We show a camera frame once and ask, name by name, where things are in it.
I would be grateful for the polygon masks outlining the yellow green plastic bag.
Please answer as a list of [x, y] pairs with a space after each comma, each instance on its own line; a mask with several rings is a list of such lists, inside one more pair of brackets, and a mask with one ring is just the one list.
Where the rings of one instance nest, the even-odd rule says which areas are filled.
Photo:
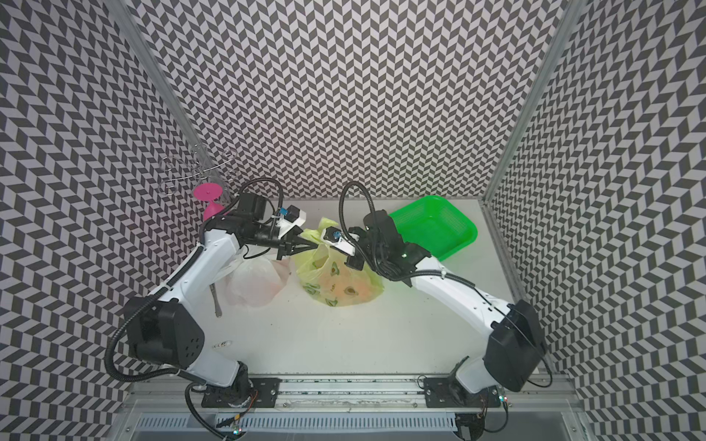
[[322, 234], [328, 227], [338, 227], [335, 220], [321, 218], [318, 228], [305, 229], [303, 239], [316, 244], [290, 258], [303, 290], [314, 300], [329, 307], [346, 307], [374, 301], [384, 292], [382, 278], [365, 264], [362, 271], [346, 266], [347, 256], [325, 244]]

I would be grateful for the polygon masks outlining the white plastic bag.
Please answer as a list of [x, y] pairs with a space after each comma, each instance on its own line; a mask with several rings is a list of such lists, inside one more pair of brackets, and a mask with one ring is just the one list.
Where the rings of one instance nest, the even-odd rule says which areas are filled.
[[225, 270], [224, 299], [232, 306], [264, 307], [283, 290], [291, 273], [288, 258], [239, 258]]

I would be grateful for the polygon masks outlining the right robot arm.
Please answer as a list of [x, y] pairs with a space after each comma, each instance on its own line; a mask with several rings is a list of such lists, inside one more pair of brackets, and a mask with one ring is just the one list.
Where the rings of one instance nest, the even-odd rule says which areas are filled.
[[544, 361], [545, 335], [527, 301], [499, 299], [452, 273], [428, 249], [406, 242], [386, 211], [364, 218], [362, 228], [324, 233], [356, 270], [370, 264], [379, 276], [430, 295], [478, 332], [483, 352], [466, 356], [450, 373], [455, 393], [478, 395], [494, 387], [519, 392]]

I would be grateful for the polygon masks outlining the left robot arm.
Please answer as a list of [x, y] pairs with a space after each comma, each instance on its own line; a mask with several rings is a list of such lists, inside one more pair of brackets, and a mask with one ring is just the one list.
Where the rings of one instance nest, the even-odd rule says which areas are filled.
[[124, 323], [112, 336], [104, 364], [110, 375], [144, 381], [174, 374], [231, 388], [245, 365], [220, 349], [229, 339], [235, 307], [226, 299], [250, 249], [270, 251], [268, 262], [301, 253], [306, 214], [279, 206], [265, 216], [268, 199], [243, 193], [200, 227], [197, 247], [167, 280], [145, 297], [130, 299]]

